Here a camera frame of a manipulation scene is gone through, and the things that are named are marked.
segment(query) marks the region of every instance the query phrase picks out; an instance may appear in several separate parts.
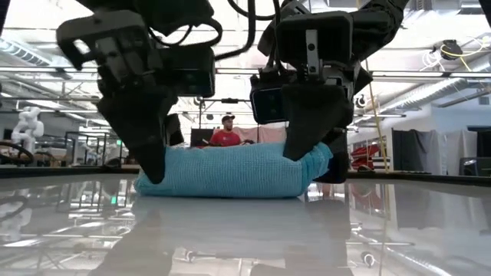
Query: blue towel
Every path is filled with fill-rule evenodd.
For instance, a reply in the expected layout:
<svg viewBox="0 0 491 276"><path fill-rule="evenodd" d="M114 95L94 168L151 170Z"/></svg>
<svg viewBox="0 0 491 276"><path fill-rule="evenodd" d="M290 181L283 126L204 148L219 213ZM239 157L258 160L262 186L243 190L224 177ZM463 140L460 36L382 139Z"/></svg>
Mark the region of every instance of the blue towel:
<svg viewBox="0 0 491 276"><path fill-rule="evenodd" d="M134 183L145 196L274 199L301 195L328 171L330 149L319 143L299 161L283 157L284 143L205 149L168 148L163 181L144 173Z"/></svg>

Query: duct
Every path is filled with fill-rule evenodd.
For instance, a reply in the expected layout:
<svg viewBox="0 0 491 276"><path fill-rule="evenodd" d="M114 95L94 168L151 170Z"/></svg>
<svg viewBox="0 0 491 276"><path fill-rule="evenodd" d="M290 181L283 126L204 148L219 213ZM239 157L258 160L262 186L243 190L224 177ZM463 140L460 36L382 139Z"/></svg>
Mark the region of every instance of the duct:
<svg viewBox="0 0 491 276"><path fill-rule="evenodd" d="M54 91L49 92L46 90L46 88L39 89L37 87L33 87L30 85L22 85L21 83L17 82L9 82L9 81L2 81L2 91L7 94L14 94L14 95L19 95L22 97L32 97L33 94L39 95L42 94L44 95L45 98L56 101L55 98L48 97L47 95L57 95L54 93ZM8 100L8 97L2 97L2 100ZM74 105L72 103L67 103L65 104L67 108L74 108L74 109L80 109L79 106Z"/></svg>
<svg viewBox="0 0 491 276"><path fill-rule="evenodd" d="M366 5L370 0L361 0L361 6ZM301 0L300 1L306 8L312 7L313 10L323 8L358 8L357 1L346 0ZM461 0L410 0L407 4L407 9L411 11L444 11L444 10L459 10L462 7Z"/></svg>
<svg viewBox="0 0 491 276"><path fill-rule="evenodd" d="M36 54L35 51L30 50L27 46L8 40L7 38L0 38L0 51L17 57L34 66L47 67L55 65L46 57L42 57L41 55ZM54 77L61 77L65 80L70 80L72 78L72 76L64 72L53 73L51 75Z"/></svg>
<svg viewBox="0 0 491 276"><path fill-rule="evenodd" d="M27 80L23 77L18 77L18 76L15 76L14 74L7 74L7 73L3 73L2 75L8 78L7 80L2 81L2 83L6 83L6 84L7 83L14 83L14 84L18 85L18 89L13 90L13 91L20 91L22 89L28 88L29 90L34 91L34 94L52 95L55 97L61 96L56 91L48 89L42 85L36 84L35 82ZM84 103L71 104L70 106L72 106L74 108L82 107L84 109L89 109L89 107L87 105L85 105Z"/></svg>
<svg viewBox="0 0 491 276"><path fill-rule="evenodd" d="M491 55L485 55L476 61L470 62L469 67L475 72L491 71ZM466 71L466 68L461 67L456 71ZM441 97L454 94L469 85L469 81L461 77L449 78L435 84L424 84L384 104L379 112L420 107Z"/></svg>

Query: wall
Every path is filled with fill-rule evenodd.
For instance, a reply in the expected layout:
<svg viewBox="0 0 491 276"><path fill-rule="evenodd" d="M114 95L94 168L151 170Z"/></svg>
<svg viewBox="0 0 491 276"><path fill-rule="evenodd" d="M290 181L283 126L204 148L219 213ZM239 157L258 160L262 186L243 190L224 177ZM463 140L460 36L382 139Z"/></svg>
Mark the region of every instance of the wall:
<svg viewBox="0 0 491 276"><path fill-rule="evenodd" d="M78 131L80 122L66 117L55 117L50 113L42 113L40 117L44 124L44 134L64 137L67 131ZM0 114L0 139L3 139L4 130L12 130L17 125L18 114Z"/></svg>
<svg viewBox="0 0 491 276"><path fill-rule="evenodd" d="M439 133L449 133L457 130L465 130L469 126L491 126L491 107L486 109L461 109L459 106L437 108L434 107L433 118L437 122Z"/></svg>

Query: man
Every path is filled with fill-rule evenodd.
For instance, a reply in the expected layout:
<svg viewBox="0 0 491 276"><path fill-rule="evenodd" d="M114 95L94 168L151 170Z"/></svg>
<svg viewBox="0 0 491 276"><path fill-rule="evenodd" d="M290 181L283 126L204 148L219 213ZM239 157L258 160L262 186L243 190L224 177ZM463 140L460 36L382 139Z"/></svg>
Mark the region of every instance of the man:
<svg viewBox="0 0 491 276"><path fill-rule="evenodd" d="M238 146L241 141L239 135L232 132L235 116L226 115L222 118L223 130L213 134L209 141L212 146Z"/></svg>

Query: white robot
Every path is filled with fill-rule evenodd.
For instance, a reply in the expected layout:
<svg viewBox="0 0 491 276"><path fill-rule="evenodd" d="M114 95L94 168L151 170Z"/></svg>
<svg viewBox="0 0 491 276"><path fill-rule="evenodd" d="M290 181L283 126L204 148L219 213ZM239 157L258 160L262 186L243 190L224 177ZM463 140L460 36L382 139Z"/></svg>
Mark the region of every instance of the white robot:
<svg viewBox="0 0 491 276"><path fill-rule="evenodd" d="M12 131L12 142L22 142L22 147L30 153L34 153L36 138L44 134L44 124L38 120L40 112L38 107L24 107L18 115L17 126Z"/></svg>

